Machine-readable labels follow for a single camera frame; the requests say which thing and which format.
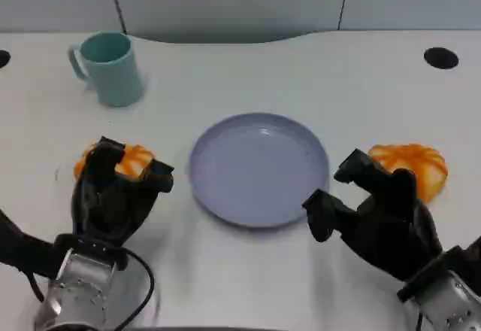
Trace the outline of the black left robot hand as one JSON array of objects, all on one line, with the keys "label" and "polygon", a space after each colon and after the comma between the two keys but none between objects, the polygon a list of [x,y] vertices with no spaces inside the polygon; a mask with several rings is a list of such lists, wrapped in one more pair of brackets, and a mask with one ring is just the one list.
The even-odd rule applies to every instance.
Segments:
[{"label": "black left robot hand", "polygon": [[102,137],[74,166],[73,233],[120,247],[171,192],[174,168],[139,144]]}]

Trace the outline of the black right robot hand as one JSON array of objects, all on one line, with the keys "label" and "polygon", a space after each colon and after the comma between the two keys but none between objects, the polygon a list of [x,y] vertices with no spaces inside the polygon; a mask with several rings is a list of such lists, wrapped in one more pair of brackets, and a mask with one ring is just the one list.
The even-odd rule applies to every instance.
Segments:
[{"label": "black right robot hand", "polygon": [[318,242],[333,231],[359,257],[392,277],[407,281],[442,253],[431,213],[417,196],[416,177],[408,169],[385,170],[355,149],[334,179],[354,183],[368,197],[352,210],[338,198],[315,190],[302,205]]}]

